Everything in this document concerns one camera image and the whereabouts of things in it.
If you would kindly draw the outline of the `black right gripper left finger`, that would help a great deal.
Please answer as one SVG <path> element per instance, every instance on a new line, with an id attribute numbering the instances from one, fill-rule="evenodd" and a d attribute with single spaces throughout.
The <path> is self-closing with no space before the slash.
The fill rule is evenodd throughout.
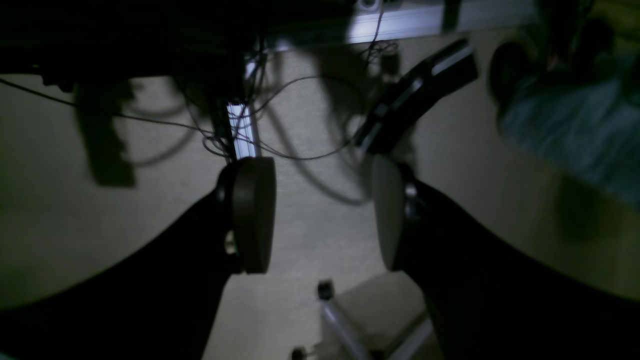
<path id="1" fill-rule="evenodd" d="M 267 274 L 274 243 L 277 179 L 272 157 L 243 157 L 227 164 L 216 182 L 226 223 L 225 248 L 242 272 Z"/>

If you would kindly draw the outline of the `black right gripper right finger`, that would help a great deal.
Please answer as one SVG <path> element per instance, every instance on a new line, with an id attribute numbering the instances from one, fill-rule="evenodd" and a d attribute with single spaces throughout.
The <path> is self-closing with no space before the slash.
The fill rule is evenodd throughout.
<path id="1" fill-rule="evenodd" d="M 407 241 L 418 221 L 418 189 L 413 170 L 404 162 L 375 155 L 371 173 L 375 225 L 382 262 L 390 272 L 402 269 Z"/>

